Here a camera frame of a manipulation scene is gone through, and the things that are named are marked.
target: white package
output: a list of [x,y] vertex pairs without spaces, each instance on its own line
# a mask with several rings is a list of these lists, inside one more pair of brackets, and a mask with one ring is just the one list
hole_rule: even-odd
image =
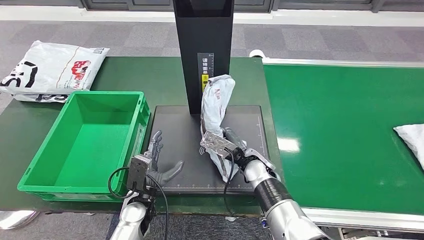
[[411,149],[424,169],[424,124],[411,124],[393,128]]
[[0,91],[55,95],[88,91],[108,51],[37,40],[0,82]]
[[[211,131],[220,137],[224,136],[221,129],[221,122],[224,119],[227,105],[235,85],[236,82],[230,75],[209,78],[201,98],[200,132],[202,135],[204,135],[206,131]],[[210,149],[206,149],[206,151],[218,168],[222,180],[227,182],[231,171],[231,161],[223,159]],[[239,166],[234,164],[232,176],[229,178],[230,180],[238,170]]]
[[66,103],[69,95],[66,94],[15,94],[13,98],[24,102],[37,103]]

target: black vertical stand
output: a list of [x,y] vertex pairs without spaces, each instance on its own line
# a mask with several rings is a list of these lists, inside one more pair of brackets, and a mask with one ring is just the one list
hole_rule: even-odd
[[234,0],[172,0],[190,114],[208,78],[229,74]]

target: green conveyor belt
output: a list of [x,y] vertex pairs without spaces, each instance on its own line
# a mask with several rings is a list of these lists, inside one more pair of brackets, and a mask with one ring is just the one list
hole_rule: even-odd
[[393,127],[424,123],[424,69],[264,65],[288,190],[302,206],[424,214]]

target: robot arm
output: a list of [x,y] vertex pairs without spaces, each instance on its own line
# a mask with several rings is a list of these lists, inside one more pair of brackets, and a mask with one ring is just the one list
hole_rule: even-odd
[[158,172],[159,153],[163,147],[160,143],[161,134],[159,130],[153,135],[144,154],[131,158],[126,182],[129,192],[123,201],[119,223],[110,240],[143,240],[156,215],[157,189],[183,169],[184,162],[179,161],[169,171]]
[[228,127],[225,138],[207,131],[200,145],[232,160],[249,182],[264,213],[265,226],[274,240],[329,239],[302,211],[275,172],[276,167],[260,153],[246,148],[243,141]]

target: black weighing scale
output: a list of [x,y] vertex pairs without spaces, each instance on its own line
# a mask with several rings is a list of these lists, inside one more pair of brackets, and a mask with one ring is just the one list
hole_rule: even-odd
[[[163,186],[166,194],[222,194],[225,182],[204,148],[200,112],[208,78],[229,74],[234,0],[173,0],[188,106],[157,106],[151,134],[162,130],[158,169],[165,172],[178,161],[184,167]],[[260,106],[228,106],[221,127],[230,127],[247,147],[268,158]],[[253,194],[237,173],[228,194]]]

